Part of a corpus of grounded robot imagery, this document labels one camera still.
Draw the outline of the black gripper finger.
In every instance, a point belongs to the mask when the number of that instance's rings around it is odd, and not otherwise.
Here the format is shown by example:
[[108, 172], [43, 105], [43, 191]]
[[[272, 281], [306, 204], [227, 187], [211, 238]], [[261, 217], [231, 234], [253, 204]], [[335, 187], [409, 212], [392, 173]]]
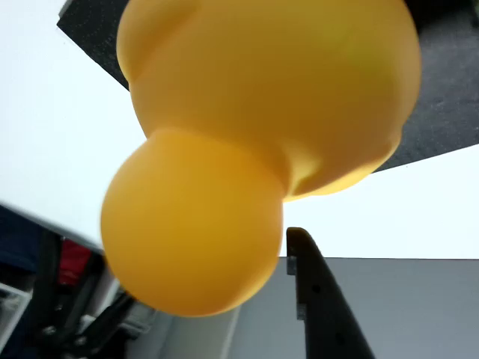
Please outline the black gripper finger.
[[307, 359], [372, 359], [374, 354], [311, 235], [286, 231], [287, 273], [295, 277], [296, 315], [304, 322]]

